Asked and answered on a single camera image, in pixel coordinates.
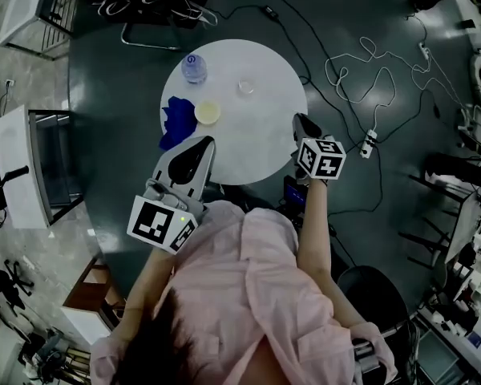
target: round white table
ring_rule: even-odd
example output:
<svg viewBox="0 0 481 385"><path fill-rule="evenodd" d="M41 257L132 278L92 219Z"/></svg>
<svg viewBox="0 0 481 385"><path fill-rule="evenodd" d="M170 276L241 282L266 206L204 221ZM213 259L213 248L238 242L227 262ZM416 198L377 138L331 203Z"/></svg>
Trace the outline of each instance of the round white table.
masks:
<svg viewBox="0 0 481 385"><path fill-rule="evenodd" d="M215 101L220 105L220 118L211 126L198 123L192 134L212 136L216 141L211 181L240 185L274 174L296 150L294 114L308 113L305 90L294 69L275 51L247 40L220 40L193 53L204 58L208 77L201 85L189 84L178 63L160 100L163 132L167 116L162 107L167 107L172 96L195 106ZM249 82L253 92L242 93L240 81Z"/></svg>

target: white power strip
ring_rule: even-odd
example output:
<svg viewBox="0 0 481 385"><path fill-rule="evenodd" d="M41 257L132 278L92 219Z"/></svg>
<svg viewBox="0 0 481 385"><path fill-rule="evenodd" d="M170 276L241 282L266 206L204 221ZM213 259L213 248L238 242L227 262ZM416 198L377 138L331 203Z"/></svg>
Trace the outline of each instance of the white power strip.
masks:
<svg viewBox="0 0 481 385"><path fill-rule="evenodd" d="M360 156L362 156L362 158L370 157L370 153L374 148L374 144L376 143L377 138L378 134L376 134L375 130L369 130L367 132L366 138L363 140L362 148L360 149Z"/></svg>

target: shirt pocket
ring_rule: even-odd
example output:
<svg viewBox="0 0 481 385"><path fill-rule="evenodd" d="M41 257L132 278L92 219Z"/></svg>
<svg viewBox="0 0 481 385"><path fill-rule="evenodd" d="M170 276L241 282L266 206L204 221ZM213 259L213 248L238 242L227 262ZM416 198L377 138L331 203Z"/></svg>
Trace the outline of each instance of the shirt pocket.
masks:
<svg viewBox="0 0 481 385"><path fill-rule="evenodd" d="M321 326L297 339L297 355L301 363L345 353L352 347L350 331L341 326Z"/></svg>
<svg viewBox="0 0 481 385"><path fill-rule="evenodd" d="M199 355L200 359L212 361L219 358L220 339L218 336L201 331L194 333L192 340L194 354Z"/></svg>

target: blue cloth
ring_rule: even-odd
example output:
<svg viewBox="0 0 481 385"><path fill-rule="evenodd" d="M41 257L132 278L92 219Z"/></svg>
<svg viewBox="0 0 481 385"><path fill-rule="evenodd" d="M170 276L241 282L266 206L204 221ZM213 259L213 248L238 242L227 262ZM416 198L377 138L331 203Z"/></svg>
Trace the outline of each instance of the blue cloth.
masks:
<svg viewBox="0 0 481 385"><path fill-rule="evenodd" d="M189 137L196 130L198 121L194 116L194 105L188 99L173 96L168 101L168 107L162 109L168 115L168 120L164 123L167 131L160 139L159 146L167 151Z"/></svg>

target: white cube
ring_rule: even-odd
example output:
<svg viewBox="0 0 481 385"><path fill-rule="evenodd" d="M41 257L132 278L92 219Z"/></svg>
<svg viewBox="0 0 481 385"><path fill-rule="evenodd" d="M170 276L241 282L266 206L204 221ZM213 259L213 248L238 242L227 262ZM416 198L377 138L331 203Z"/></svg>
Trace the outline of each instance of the white cube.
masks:
<svg viewBox="0 0 481 385"><path fill-rule="evenodd" d="M345 160L346 152L340 142L314 138L303 139L297 157L297 163L311 178L323 180L336 180Z"/></svg>

